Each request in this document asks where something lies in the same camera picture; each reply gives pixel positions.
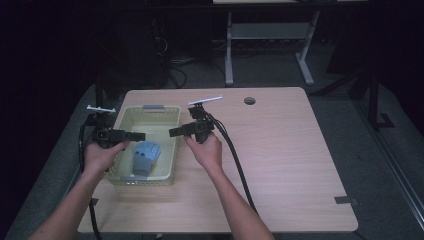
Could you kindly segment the pale yellow plastic basket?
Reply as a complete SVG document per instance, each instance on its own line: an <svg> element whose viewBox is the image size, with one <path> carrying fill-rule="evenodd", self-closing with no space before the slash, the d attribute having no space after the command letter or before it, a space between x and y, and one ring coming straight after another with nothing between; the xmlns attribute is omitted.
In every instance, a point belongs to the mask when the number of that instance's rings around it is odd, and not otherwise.
<svg viewBox="0 0 424 240"><path fill-rule="evenodd" d="M139 105L122 108L114 128L127 132L144 133L144 141L131 141L120 152L105 178L115 185L171 185L173 180L177 139L169 136L169 130L180 123L180 108L166 105ZM135 175L133 149L145 141L160 145L161 154L148 176Z"/></svg>

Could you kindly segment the blue grey glove with dots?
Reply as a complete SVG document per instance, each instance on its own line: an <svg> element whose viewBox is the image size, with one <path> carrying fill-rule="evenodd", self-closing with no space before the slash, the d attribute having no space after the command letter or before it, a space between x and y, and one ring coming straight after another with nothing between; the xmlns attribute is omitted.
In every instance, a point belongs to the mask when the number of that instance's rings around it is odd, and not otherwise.
<svg viewBox="0 0 424 240"><path fill-rule="evenodd" d="M133 149L133 167L135 175L148 176L156 159L155 143L145 141L137 144Z"/></svg>

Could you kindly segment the black metal stand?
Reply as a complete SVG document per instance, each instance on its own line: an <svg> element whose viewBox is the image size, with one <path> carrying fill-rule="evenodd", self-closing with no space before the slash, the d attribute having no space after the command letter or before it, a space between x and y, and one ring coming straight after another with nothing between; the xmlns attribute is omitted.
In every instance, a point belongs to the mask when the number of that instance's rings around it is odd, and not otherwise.
<svg viewBox="0 0 424 240"><path fill-rule="evenodd" d="M394 124L386 113L378 112L379 81L374 70L370 71L369 98L368 98L368 122L375 131L382 128L393 128Z"/></svg>
<svg viewBox="0 0 424 240"><path fill-rule="evenodd" d="M85 124L99 129L102 126L104 114L99 110L104 105L104 93L101 76L98 75L95 79L95 105L91 106L88 111L89 115L86 119Z"/></svg>

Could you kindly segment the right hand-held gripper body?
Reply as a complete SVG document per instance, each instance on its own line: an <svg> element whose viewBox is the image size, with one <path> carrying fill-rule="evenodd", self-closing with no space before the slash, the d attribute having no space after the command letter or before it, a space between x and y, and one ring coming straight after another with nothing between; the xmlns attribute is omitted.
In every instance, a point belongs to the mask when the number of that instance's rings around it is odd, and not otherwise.
<svg viewBox="0 0 424 240"><path fill-rule="evenodd" d="M200 99L189 103L189 113L193 122L184 125L184 136L195 136L197 143L203 144L209 134L215 129L214 120L209 112L207 112L203 104L221 99L219 97Z"/></svg>

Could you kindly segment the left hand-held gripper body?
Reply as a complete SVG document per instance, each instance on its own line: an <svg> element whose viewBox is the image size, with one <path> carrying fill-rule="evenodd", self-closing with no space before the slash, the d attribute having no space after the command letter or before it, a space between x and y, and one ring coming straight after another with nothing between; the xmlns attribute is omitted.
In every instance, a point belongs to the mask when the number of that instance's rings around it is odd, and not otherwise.
<svg viewBox="0 0 424 240"><path fill-rule="evenodd" d="M107 124L109 115L115 113L115 109L106 109L91 105L88 105L86 109L94 112L94 118L92 119L92 123L94 124L92 140L97 142L102 148L110 148L126 140L124 130L112 129Z"/></svg>

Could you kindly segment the person's right hand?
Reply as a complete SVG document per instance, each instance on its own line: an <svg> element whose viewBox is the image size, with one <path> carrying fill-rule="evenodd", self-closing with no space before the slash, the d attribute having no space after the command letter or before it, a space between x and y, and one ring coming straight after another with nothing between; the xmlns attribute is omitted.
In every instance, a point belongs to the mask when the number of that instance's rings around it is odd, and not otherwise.
<svg viewBox="0 0 424 240"><path fill-rule="evenodd" d="M214 133L204 143L197 143L189 136L183 137L198 163L209 175L222 173L222 143Z"/></svg>

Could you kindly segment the plain blue grey glove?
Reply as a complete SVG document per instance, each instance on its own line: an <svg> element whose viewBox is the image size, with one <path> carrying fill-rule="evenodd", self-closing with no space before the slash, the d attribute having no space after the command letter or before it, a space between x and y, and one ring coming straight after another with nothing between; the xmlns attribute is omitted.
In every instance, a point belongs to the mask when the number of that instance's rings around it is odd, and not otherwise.
<svg viewBox="0 0 424 240"><path fill-rule="evenodd" d="M152 165L155 165L155 164L156 164L156 162L157 162L157 160L158 160L158 158L159 158L159 156L160 156L160 154L161 154L161 148L160 148L160 145L159 145L159 144L157 144L157 143L153 143L153 145L152 145L152 147L151 147L151 152L152 152L152 154L153 154L153 157L152 157Z"/></svg>

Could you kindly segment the person's left hand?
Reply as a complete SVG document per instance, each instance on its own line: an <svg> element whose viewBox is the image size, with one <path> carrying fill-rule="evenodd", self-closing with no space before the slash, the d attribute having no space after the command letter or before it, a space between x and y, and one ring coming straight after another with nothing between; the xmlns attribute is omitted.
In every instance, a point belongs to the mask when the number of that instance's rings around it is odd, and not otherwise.
<svg viewBox="0 0 424 240"><path fill-rule="evenodd" d="M129 141L120 142L117 145L104 149L97 143L91 143L85 150L85 167L83 174L102 178L106 170L114 164L115 157L124 151Z"/></svg>

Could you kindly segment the white metal desk frame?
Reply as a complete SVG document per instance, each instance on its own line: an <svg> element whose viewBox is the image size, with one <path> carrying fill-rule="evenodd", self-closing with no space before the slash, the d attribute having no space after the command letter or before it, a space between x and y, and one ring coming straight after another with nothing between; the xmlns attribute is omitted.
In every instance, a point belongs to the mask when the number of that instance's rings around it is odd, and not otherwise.
<svg viewBox="0 0 424 240"><path fill-rule="evenodd" d="M265 4L288 3L294 0L213 0L214 4ZM295 54L297 64L307 86L314 84L308 68L306 57L311 45L320 11L314 11L308 22L294 23L238 23L233 21L233 12L227 13L226 54L225 54L225 84L234 84L232 43L234 40L303 40L300 52Z"/></svg>

